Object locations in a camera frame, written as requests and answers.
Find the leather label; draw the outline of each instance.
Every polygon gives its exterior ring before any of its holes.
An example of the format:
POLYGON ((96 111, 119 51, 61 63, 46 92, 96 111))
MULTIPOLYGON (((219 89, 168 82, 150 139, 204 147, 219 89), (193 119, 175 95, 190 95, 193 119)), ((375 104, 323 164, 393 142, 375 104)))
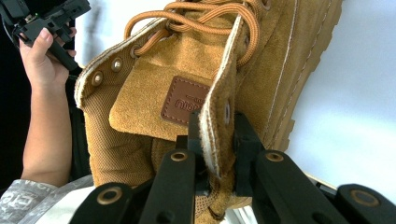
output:
POLYGON ((184 77, 174 77, 163 104, 161 117, 187 126, 190 113, 204 104, 209 87, 184 77))

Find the person's hand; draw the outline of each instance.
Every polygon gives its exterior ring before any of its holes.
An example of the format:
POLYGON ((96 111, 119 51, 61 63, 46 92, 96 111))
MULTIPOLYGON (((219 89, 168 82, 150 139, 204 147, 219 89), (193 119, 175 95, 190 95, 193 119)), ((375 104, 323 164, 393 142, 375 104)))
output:
MULTIPOLYGON (((76 29, 71 29, 73 31, 71 36, 74 36, 76 29)), ((21 57, 32 91, 50 91, 64 87, 68 78, 69 71, 50 53, 47 53, 53 41, 54 36, 46 28, 41 31, 31 48, 20 41, 21 57)), ((74 57, 76 52, 69 50, 69 54, 74 57)))

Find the black mechanical clamp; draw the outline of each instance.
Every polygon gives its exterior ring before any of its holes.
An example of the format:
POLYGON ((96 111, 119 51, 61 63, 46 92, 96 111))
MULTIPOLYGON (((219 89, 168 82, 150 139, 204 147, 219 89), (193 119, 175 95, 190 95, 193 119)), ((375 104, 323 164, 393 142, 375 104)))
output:
MULTIPOLYGON (((210 193, 197 121, 193 112, 189 135, 177 138, 155 178, 136 189, 120 183, 98 187, 71 223, 193 223, 194 196, 210 193)), ((252 197, 258 223, 396 223, 396 206, 372 189, 314 185, 288 155, 265 150, 240 113, 233 140, 234 193, 252 197)))
MULTIPOLYGON (((14 44, 14 37, 21 39, 26 45, 32 46, 40 31, 46 27, 53 35, 59 36, 63 42, 72 40, 69 36, 72 31, 67 23, 81 16, 91 9, 87 0, 67 0, 63 4, 54 7, 43 15, 31 13, 24 0, 0 0, 0 13, 6 31, 8 26, 13 26, 9 37, 14 44)), ((78 68, 74 59, 56 41, 50 46, 49 51, 69 71, 78 68)))

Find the tan boot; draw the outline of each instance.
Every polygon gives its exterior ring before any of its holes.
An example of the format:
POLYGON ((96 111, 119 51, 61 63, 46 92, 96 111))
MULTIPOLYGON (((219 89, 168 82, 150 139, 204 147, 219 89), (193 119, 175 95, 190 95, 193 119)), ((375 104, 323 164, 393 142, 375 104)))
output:
POLYGON ((78 79, 95 185, 135 186, 153 177, 176 137, 187 134, 190 112, 201 107, 213 193, 196 198, 196 221, 219 222, 233 190, 234 111, 247 115, 265 147, 285 150, 293 108, 340 6, 341 0, 202 0, 132 19, 126 39, 78 79), (150 17, 165 19, 129 36, 150 17))

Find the person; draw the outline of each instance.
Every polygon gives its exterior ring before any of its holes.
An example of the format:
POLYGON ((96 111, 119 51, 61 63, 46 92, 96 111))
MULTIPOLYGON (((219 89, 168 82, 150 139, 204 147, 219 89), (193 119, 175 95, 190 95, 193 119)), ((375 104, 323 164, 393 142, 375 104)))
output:
MULTIPOLYGON (((71 29, 74 36, 76 29, 71 29)), ((0 199, 0 223, 36 223, 68 192, 93 185, 91 176, 68 183, 72 136, 65 82, 69 71, 48 54, 53 41, 64 44, 44 28, 31 48, 20 42, 32 87, 31 120, 21 179, 13 181, 0 199)))

